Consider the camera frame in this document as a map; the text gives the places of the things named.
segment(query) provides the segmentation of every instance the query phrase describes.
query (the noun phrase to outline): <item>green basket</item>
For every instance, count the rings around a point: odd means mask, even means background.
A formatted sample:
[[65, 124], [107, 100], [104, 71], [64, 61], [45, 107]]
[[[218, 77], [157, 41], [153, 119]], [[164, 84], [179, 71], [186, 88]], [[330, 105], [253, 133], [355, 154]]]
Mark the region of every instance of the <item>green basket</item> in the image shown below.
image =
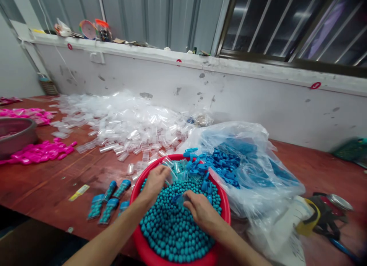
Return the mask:
[[352, 139], [332, 152], [332, 154], [345, 161], [357, 160], [367, 154], [367, 139]]

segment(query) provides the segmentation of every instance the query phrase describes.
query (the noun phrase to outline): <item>red sticker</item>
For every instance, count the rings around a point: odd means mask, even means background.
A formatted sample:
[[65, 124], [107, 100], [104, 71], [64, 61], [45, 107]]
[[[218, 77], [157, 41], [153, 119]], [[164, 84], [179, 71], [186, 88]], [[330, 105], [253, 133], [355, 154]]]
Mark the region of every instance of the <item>red sticker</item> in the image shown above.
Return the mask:
[[311, 89], [318, 89], [321, 86], [320, 82], [314, 83], [310, 88]]

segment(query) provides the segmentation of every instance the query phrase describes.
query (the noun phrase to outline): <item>white wall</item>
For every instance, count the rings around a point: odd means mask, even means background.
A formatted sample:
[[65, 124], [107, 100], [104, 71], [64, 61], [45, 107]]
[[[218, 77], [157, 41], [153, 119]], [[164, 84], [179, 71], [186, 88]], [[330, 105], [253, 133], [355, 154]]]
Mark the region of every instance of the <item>white wall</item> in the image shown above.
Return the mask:
[[367, 137], [366, 97], [110, 54], [100, 65], [83, 50], [59, 47], [76, 82], [55, 47], [37, 47], [64, 94], [127, 88], [175, 110], [209, 107], [217, 122], [261, 123], [272, 139], [323, 151], [352, 136]]
[[1, 14], [0, 28], [2, 29], [0, 96], [31, 97], [44, 95], [38, 83], [37, 72]]

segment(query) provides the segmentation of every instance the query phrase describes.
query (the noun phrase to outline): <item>hand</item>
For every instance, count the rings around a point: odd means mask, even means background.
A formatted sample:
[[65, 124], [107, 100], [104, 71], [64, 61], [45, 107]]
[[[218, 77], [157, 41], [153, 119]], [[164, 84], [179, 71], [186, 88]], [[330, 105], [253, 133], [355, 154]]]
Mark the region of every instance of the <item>hand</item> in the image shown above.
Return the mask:
[[190, 210], [195, 223], [208, 235], [218, 240], [223, 231], [230, 226], [215, 211], [205, 195], [195, 194], [191, 190], [184, 194], [190, 201], [185, 201], [183, 205]]
[[147, 199], [149, 208], [156, 202], [158, 194], [165, 185], [164, 181], [170, 175], [170, 168], [164, 165], [159, 165], [150, 171], [148, 179], [145, 182], [145, 187], [141, 192], [141, 195]]

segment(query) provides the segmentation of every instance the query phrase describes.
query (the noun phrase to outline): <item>cable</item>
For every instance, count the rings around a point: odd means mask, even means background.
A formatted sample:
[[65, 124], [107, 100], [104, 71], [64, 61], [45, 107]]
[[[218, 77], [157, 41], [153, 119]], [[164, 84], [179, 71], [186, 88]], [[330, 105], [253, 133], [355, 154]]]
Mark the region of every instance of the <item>cable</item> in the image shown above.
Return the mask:
[[[39, 7], [41, 8], [41, 11], [42, 11], [43, 17], [45, 18], [46, 27], [47, 27], [48, 31], [49, 31], [49, 32], [51, 32], [51, 31], [50, 31], [50, 28], [49, 28], [49, 25], [48, 25], [48, 23], [47, 23], [46, 14], [45, 14], [45, 11], [44, 11], [44, 10], [43, 10], [43, 8], [42, 8], [41, 2], [40, 2], [39, 0], [37, 0], [37, 1], [38, 1], [38, 4], [39, 4]], [[70, 75], [73, 77], [74, 81], [78, 84], [79, 82], [75, 79], [75, 77], [74, 77], [74, 75], [72, 74], [72, 72], [71, 72], [70, 68], [69, 68], [69, 67], [68, 67], [68, 65], [66, 64], [66, 61], [65, 61], [65, 60], [64, 60], [64, 58], [62, 57], [62, 55], [61, 55], [60, 51], [57, 49], [57, 46], [56, 46], [56, 44], [55, 44], [55, 43], [54, 43], [54, 46], [55, 46], [56, 51], [57, 51], [57, 52], [58, 52], [58, 54], [60, 55], [61, 59], [62, 59], [62, 60], [63, 60], [63, 62], [65, 63], [66, 68], [69, 70]]]

